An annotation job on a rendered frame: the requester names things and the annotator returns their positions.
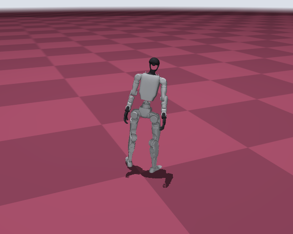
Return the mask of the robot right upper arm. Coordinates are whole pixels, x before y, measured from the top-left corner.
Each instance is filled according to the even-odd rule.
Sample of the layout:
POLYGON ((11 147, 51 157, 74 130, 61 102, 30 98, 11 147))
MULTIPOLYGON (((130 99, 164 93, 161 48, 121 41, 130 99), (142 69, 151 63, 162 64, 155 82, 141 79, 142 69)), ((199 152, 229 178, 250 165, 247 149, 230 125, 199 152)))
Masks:
POLYGON ((166 93, 167 93, 167 81, 166 81, 166 79, 160 77, 160 84, 162 85, 161 86, 161 97, 160 97, 160 100, 161 101, 165 101, 165 96, 166 96, 166 93))

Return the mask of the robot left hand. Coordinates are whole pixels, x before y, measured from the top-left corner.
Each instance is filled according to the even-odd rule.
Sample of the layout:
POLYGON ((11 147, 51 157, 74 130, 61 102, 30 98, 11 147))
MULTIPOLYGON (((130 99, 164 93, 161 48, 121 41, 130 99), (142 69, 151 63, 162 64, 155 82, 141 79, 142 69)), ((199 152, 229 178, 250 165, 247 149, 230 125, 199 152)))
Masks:
POLYGON ((128 118, 127 118, 128 112, 130 112, 130 111, 129 111, 129 106, 126 107, 126 109, 125 109, 125 114, 124 114, 124 122, 125 122, 126 124, 128 124, 127 121, 126 121, 126 119, 128 120, 128 118))

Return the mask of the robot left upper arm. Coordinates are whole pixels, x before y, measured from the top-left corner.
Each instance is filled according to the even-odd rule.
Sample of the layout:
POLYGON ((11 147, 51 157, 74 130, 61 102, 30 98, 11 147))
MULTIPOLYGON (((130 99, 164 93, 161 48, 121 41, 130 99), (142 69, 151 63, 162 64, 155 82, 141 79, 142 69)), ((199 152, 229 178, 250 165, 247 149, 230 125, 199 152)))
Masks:
POLYGON ((134 83, 132 85, 132 91, 131 91, 131 95, 136 96, 137 95, 137 88, 139 86, 139 80, 141 80, 141 76, 142 74, 136 74, 134 77, 134 83))

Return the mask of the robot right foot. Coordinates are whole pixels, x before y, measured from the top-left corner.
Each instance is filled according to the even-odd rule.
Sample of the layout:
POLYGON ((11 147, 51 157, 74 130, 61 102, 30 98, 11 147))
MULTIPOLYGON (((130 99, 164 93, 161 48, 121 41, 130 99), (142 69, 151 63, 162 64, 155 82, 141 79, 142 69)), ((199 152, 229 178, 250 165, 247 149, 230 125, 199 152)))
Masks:
POLYGON ((155 172, 155 171, 157 171, 157 170, 159 170, 159 169, 161 169, 162 168, 162 166, 161 165, 156 165, 157 167, 156 168, 154 168, 154 166, 153 167, 151 167, 150 168, 150 170, 149 170, 149 172, 150 173, 153 173, 153 172, 155 172))

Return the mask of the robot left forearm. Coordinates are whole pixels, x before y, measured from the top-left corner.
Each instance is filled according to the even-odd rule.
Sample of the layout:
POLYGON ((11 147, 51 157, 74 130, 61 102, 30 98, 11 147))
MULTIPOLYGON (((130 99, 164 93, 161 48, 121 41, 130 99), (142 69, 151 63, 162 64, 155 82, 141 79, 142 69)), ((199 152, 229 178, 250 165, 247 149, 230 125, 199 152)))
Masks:
POLYGON ((135 99, 135 97, 134 96, 131 96, 131 92, 130 92, 129 99, 128 99, 128 102, 127 102, 127 106, 129 106, 129 111, 131 110, 131 106, 133 104, 134 99, 135 99))

